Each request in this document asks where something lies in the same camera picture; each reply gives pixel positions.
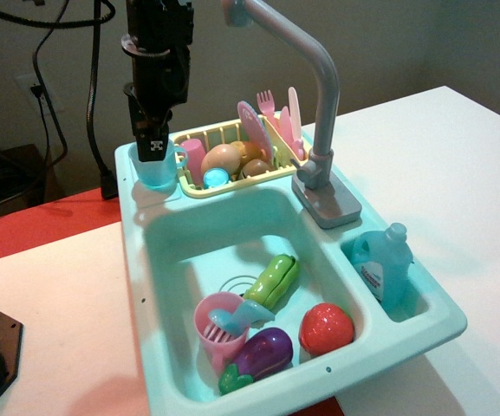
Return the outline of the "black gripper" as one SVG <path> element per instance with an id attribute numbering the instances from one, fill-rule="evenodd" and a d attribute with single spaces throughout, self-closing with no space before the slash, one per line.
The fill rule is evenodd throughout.
<path id="1" fill-rule="evenodd" d="M 172 108 L 187 101 L 194 9 L 186 1 L 126 5 L 127 33 L 120 42 L 133 65 L 133 93 L 126 93 L 132 133 L 139 161 L 162 161 Z M 142 114 L 149 121 L 140 121 Z"/>

